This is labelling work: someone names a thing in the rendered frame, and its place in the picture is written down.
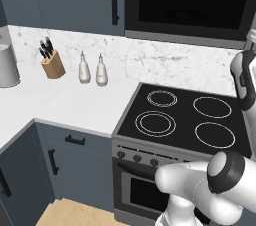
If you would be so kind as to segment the steel oven door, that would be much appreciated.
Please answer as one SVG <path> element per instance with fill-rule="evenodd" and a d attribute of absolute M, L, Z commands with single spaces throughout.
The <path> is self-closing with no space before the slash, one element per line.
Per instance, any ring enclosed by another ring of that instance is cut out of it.
<path fill-rule="evenodd" d="M 169 195 L 160 192 L 155 181 L 134 176 L 119 168 L 118 162 L 144 165 L 112 159 L 115 219 L 129 226 L 154 226 L 167 207 Z"/>

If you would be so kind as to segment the steel oven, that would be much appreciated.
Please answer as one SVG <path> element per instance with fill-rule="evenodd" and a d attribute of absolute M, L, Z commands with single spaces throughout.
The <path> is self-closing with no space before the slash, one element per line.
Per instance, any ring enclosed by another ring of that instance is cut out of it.
<path fill-rule="evenodd" d="M 112 163 L 115 219 L 130 226 L 154 226 L 165 210 L 169 195 L 155 184 L 156 170 L 163 165 L 208 161 L 213 155 L 171 148 L 113 132 Z"/>

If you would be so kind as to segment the blue-grey drawer front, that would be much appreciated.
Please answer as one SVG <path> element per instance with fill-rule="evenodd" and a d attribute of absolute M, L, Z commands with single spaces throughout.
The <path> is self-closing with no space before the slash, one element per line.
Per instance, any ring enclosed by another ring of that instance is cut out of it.
<path fill-rule="evenodd" d="M 102 137 L 86 132 L 79 132 L 63 127 L 57 127 L 47 124 L 36 123 L 37 130 L 41 134 L 41 138 L 48 143 L 66 145 L 71 148 L 81 149 L 87 152 L 92 152 L 104 156 L 112 155 L 111 140 L 107 137 Z M 77 145 L 65 141 L 65 137 L 71 135 L 74 139 L 85 138 L 85 145 Z"/>

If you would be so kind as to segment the black hob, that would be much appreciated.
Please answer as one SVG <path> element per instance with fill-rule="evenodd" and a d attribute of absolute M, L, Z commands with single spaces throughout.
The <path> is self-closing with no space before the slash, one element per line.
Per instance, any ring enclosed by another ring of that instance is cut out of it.
<path fill-rule="evenodd" d="M 224 149 L 252 155 L 236 98 L 146 83 L 136 88 L 113 136 L 196 156 Z"/>

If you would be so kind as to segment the black microwave oven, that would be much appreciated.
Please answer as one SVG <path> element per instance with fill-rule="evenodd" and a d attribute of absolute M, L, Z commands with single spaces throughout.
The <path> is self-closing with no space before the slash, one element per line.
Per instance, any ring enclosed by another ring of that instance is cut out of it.
<path fill-rule="evenodd" d="M 256 0 L 125 0 L 129 38 L 242 49 Z"/>

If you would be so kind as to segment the grey round canister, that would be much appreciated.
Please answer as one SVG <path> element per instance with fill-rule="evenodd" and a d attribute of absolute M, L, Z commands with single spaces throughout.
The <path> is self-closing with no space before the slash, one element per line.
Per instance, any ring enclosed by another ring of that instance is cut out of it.
<path fill-rule="evenodd" d="M 13 87 L 19 83 L 20 74 L 12 46 L 0 44 L 0 88 Z"/>

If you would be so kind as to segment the white bottle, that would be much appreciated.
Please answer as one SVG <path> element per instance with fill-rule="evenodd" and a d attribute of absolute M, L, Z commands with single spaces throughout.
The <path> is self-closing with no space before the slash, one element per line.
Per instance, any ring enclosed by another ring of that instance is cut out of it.
<path fill-rule="evenodd" d="M 106 66 L 103 63 L 103 57 L 99 56 L 99 62 L 96 70 L 96 83 L 98 86 L 106 86 L 108 83 L 108 76 Z"/>
<path fill-rule="evenodd" d="M 85 59 L 85 55 L 81 54 L 81 60 L 79 64 L 79 81 L 82 84 L 87 84 L 91 80 L 91 74 L 89 70 L 88 63 Z"/>

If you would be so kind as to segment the wooden knife block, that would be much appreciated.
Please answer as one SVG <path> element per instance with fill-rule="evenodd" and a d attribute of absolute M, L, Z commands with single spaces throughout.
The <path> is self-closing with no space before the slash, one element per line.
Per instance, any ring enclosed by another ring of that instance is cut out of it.
<path fill-rule="evenodd" d="M 53 50 L 53 55 L 50 59 L 43 59 L 41 61 L 41 65 L 49 79 L 58 79 L 66 73 L 56 49 Z"/>

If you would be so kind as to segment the blue-grey base cupboard door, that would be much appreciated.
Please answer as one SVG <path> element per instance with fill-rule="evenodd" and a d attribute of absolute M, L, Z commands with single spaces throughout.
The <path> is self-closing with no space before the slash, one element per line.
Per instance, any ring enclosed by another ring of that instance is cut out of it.
<path fill-rule="evenodd" d="M 0 149 L 0 200 L 10 226 L 35 226 L 54 200 L 35 124 Z"/>
<path fill-rule="evenodd" d="M 47 149 L 54 151 L 61 198 L 114 211 L 111 157 L 55 143 L 47 143 Z"/>

